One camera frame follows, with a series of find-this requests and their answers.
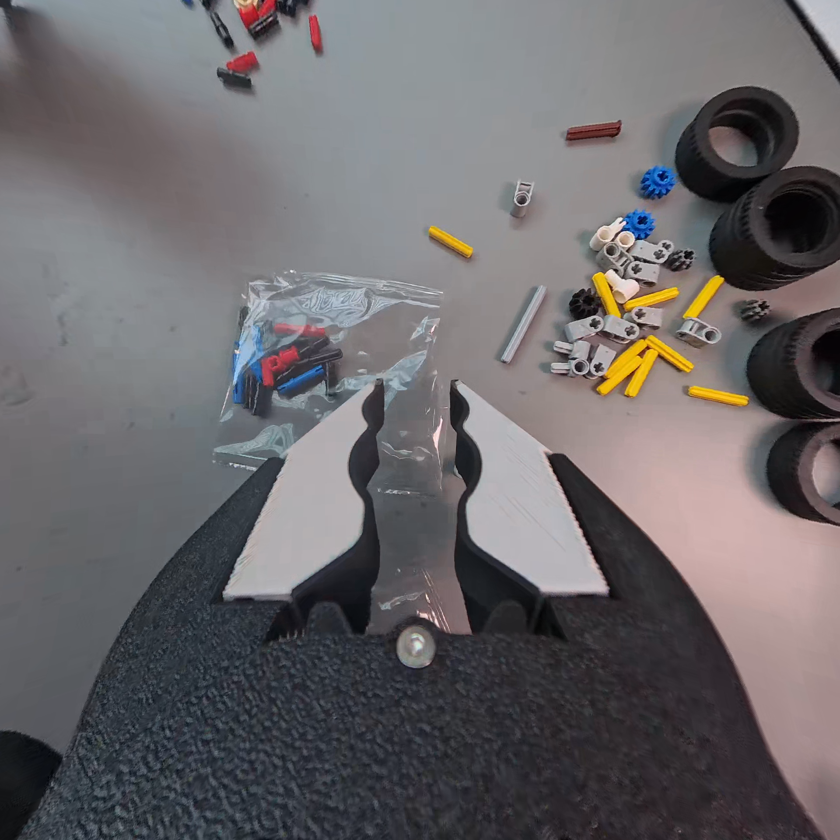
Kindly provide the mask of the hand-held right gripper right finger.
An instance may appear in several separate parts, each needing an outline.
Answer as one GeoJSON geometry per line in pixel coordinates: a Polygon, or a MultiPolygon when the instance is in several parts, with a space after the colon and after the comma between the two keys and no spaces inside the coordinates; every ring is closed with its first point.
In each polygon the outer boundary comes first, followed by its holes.
{"type": "Polygon", "coordinates": [[[455,572],[472,631],[558,631],[554,598],[610,588],[553,469],[552,453],[461,380],[449,389],[455,572]]]}

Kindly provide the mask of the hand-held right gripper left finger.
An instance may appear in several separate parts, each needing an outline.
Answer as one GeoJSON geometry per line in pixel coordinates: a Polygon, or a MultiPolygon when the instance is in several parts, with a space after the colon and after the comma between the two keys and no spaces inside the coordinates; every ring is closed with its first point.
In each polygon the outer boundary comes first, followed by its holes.
{"type": "Polygon", "coordinates": [[[380,541],[368,486],[380,465],[382,380],[364,386],[287,452],[224,587],[225,602],[320,602],[370,618],[380,541]]]}

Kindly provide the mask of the bunch of bagged pins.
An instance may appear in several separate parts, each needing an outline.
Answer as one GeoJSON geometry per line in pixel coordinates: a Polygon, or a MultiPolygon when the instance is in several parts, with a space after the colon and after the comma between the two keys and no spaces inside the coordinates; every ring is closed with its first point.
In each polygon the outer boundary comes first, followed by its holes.
{"type": "Polygon", "coordinates": [[[319,384],[331,391],[343,351],[324,327],[256,318],[238,311],[230,401],[266,417],[275,396],[291,398],[319,384]]]}

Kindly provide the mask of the clear plastic bag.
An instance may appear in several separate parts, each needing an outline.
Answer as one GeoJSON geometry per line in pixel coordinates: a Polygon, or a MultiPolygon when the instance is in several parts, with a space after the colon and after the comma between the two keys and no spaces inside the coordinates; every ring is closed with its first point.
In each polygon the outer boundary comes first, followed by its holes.
{"type": "MultiPolygon", "coordinates": [[[[434,571],[448,530],[440,497],[439,451],[446,420],[434,359],[443,294],[396,280],[288,272],[250,281],[244,297],[252,317],[324,327],[343,358],[331,391],[319,384],[291,398],[275,396],[265,417],[232,404],[231,371],[214,460],[244,469],[268,463],[269,494],[291,446],[364,386],[382,380],[380,465],[368,486],[380,541],[380,572],[372,589],[370,618],[347,620],[357,633],[382,632],[407,614],[408,608],[400,606],[406,602],[419,607],[422,617],[446,626],[436,592],[440,573],[434,571]]],[[[246,516],[229,576],[264,503],[246,516]]],[[[272,605],[280,609],[280,634],[303,628],[308,618],[294,617],[285,602],[225,602],[229,576],[220,586],[221,603],[272,605]]]]}

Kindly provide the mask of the pile of small pins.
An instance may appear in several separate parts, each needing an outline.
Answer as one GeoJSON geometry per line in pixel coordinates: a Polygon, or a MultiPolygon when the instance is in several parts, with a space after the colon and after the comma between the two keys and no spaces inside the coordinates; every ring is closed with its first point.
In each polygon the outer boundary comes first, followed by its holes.
{"type": "Polygon", "coordinates": [[[203,10],[206,20],[212,26],[213,31],[226,51],[225,63],[216,68],[216,78],[223,89],[230,91],[241,91],[253,93],[254,83],[252,76],[260,69],[260,62],[255,47],[270,42],[280,33],[282,21],[296,24],[298,13],[301,9],[308,12],[307,23],[311,49],[315,56],[322,56],[324,51],[322,28],[319,17],[311,13],[309,1],[260,1],[259,18],[246,26],[238,14],[233,2],[229,4],[234,9],[237,19],[249,38],[251,49],[238,49],[235,43],[231,28],[223,20],[220,9],[224,2],[219,1],[181,1],[180,5],[185,8],[200,7],[203,10]]]}

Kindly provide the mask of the cluster of yellow axles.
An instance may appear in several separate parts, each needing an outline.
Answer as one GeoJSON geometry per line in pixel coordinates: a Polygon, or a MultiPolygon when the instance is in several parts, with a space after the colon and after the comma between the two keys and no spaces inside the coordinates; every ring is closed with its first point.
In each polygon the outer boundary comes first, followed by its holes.
{"type": "MultiPolygon", "coordinates": [[[[683,312],[675,340],[697,350],[713,347],[721,341],[721,331],[703,320],[701,315],[724,284],[725,279],[720,275],[706,281],[683,312]]],[[[646,338],[637,340],[610,364],[604,380],[595,390],[599,395],[607,396],[623,386],[626,398],[636,398],[657,362],[664,362],[686,375],[695,369],[694,363],[683,352],[650,333],[646,338]]],[[[744,394],[724,392],[703,385],[688,385],[685,393],[698,401],[730,407],[746,407],[750,403],[749,397],[744,394]]]]}

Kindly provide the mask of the long grey axle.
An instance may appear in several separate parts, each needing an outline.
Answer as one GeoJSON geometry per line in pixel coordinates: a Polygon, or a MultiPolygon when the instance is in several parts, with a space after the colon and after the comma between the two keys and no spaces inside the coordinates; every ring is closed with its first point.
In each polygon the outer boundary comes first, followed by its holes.
{"type": "Polygon", "coordinates": [[[533,320],[542,306],[546,294],[546,286],[540,285],[532,289],[530,296],[521,309],[518,320],[515,322],[513,329],[510,332],[508,341],[500,354],[499,361],[501,363],[509,364],[515,358],[516,353],[527,335],[533,320]]]}

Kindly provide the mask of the cluster of grey connectors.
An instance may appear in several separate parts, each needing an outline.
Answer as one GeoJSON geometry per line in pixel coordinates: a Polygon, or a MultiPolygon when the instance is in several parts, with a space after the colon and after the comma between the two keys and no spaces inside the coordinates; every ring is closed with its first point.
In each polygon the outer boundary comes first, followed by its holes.
{"type": "Polygon", "coordinates": [[[558,360],[549,371],[553,375],[604,380],[607,368],[624,351],[650,333],[655,335],[665,323],[664,305],[677,299],[676,287],[658,288],[669,255],[678,249],[672,241],[635,240],[620,233],[615,240],[594,252],[598,268],[589,287],[602,301],[600,316],[571,320],[563,329],[563,338],[553,344],[558,360]],[[618,304],[606,283],[604,272],[615,270],[623,278],[634,278],[639,294],[625,305],[618,304]]]}

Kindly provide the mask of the black rubber tyre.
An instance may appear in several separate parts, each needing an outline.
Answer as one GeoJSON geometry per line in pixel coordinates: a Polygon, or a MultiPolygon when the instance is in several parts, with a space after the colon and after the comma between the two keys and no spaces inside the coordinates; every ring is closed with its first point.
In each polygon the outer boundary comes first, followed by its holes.
{"type": "Polygon", "coordinates": [[[813,165],[752,186],[713,226],[710,259],[737,288],[774,290],[839,259],[839,176],[813,165]]]}
{"type": "Polygon", "coordinates": [[[752,392],[786,419],[839,418],[839,309],[781,324],[756,342],[747,376],[752,392]]]}
{"type": "Polygon", "coordinates": [[[813,477],[820,450],[838,440],[839,423],[803,422],[791,426],[773,443],[766,476],[776,500],[789,513],[804,520],[839,525],[838,504],[830,505],[821,496],[813,477]]]}
{"type": "Polygon", "coordinates": [[[675,150],[679,179],[692,193],[731,203],[768,176],[781,171],[795,152],[800,124],[791,105],[761,87],[735,87],[709,100],[681,134],[675,150]],[[711,130],[740,131],[753,144],[753,165],[725,160],[711,143],[711,130]]]}

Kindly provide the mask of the single yellow axle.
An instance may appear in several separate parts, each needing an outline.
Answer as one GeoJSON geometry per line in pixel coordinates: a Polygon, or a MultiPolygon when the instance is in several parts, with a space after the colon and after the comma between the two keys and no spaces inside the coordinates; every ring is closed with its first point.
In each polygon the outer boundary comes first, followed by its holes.
{"type": "Polygon", "coordinates": [[[453,236],[437,226],[430,226],[427,236],[437,244],[453,251],[463,259],[470,259],[474,254],[474,248],[465,241],[453,236]]]}

